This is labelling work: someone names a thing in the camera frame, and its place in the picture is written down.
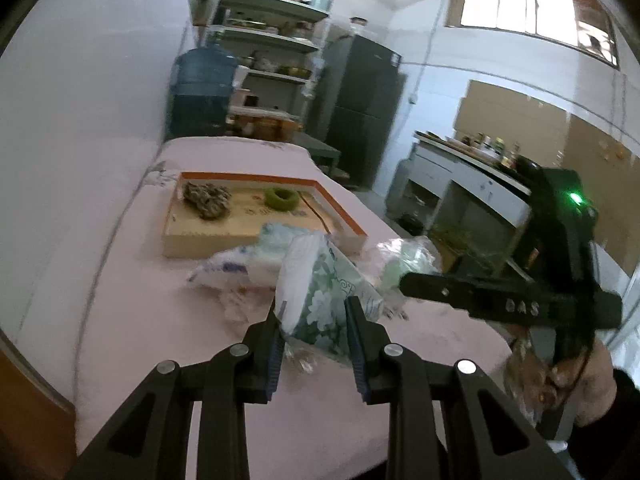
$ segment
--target orange-rimmed box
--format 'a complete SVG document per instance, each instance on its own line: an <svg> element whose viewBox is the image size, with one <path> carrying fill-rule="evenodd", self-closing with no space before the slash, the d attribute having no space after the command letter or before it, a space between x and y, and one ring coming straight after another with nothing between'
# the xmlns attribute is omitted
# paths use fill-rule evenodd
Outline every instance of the orange-rimmed box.
<svg viewBox="0 0 640 480"><path fill-rule="evenodd" d="M231 192L229 213L217 220L203 220L183 200L187 182L212 183ZM283 187L300 193L293 211L281 212L264 204L264 189ZM361 250L367 235L356 221L316 180L241 173L183 172L172 193L163 231L164 256L208 258L219 251L257 242L263 224L279 222L321 230L332 236L346 255Z"/></svg>

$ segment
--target silver screw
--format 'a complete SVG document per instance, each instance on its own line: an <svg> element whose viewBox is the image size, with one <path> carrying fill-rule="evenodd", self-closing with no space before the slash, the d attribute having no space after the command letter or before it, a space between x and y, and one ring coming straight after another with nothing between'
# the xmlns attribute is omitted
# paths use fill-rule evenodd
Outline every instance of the silver screw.
<svg viewBox="0 0 640 480"><path fill-rule="evenodd" d="M468 359L462 359L462 361L458 362L458 370L460 370L463 374L471 375L476 373L478 367L476 363L473 361L469 361Z"/></svg>
<svg viewBox="0 0 640 480"><path fill-rule="evenodd" d="M385 346L385 354L389 357L398 357L402 355L402 347L396 343L391 343Z"/></svg>
<svg viewBox="0 0 640 480"><path fill-rule="evenodd" d="M158 370L162 375L170 374L175 370L175 363L173 361L162 361L161 363L158 363L156 370Z"/></svg>
<svg viewBox="0 0 640 480"><path fill-rule="evenodd" d="M242 357L249 353L249 347L243 343L238 343L237 345L233 345L229 351L233 357Z"/></svg>

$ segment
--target green bracelet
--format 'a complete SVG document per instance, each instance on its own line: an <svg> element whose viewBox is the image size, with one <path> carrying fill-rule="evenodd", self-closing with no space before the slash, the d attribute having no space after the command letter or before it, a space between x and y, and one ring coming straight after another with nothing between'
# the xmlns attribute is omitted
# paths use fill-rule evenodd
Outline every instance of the green bracelet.
<svg viewBox="0 0 640 480"><path fill-rule="evenodd" d="M297 191L283 187L268 187L264 190L264 203L276 211L291 211L300 202Z"/></svg>

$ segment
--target window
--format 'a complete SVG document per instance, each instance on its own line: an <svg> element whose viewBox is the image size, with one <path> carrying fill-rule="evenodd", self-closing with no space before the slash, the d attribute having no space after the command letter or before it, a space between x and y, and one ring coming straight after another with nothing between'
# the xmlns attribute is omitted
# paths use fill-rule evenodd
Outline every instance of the window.
<svg viewBox="0 0 640 480"><path fill-rule="evenodd" d="M451 0L447 25L528 34L618 65L610 19L596 0Z"/></svg>

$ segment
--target window frame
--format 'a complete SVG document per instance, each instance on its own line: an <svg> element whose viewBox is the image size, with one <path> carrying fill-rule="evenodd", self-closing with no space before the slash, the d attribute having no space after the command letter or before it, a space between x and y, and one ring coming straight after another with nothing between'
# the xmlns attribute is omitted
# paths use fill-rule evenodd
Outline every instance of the window frame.
<svg viewBox="0 0 640 480"><path fill-rule="evenodd" d="M528 38L536 38L538 40L543 40L543 41L549 41L551 43L555 43L567 48L570 48L572 50L576 50L578 52L581 52L582 54L585 54L593 59L597 59L598 61L604 63L607 66L610 66L613 69L616 70L620 70L620 56L618 54L618 38L616 36L616 31L615 28L613 27L613 22L612 19L609 15L609 13L607 12L607 10L602 6L602 4L600 4L598 2L598 4L600 5L600 7L602 8L602 12L604 13L605 19L606 19L606 24L607 24L607 30L605 30L605 32L609 35L609 37L612 39L612 44L611 44L611 55L615 56L616 60L617 60L617 64L613 64L612 62L609 62L607 59L604 59L601 56L598 56L597 54L594 54L593 52L589 52L588 50L581 48L580 46L575 46L569 43L563 43L562 41L559 40L555 40L553 38L547 38L546 36L542 36L540 34L531 34L530 32L520 32L517 30L509 30L508 28L498 28L498 27L481 27L478 25L462 25L462 12L463 9L465 7L465 0L449 0L449 9L447 12L447 19L445 22L445 27L449 27L449 28L471 28L471 29L477 29L477 30L493 30L493 31L497 31L497 32L506 32L508 34L519 34L521 36L527 36Z"/></svg>

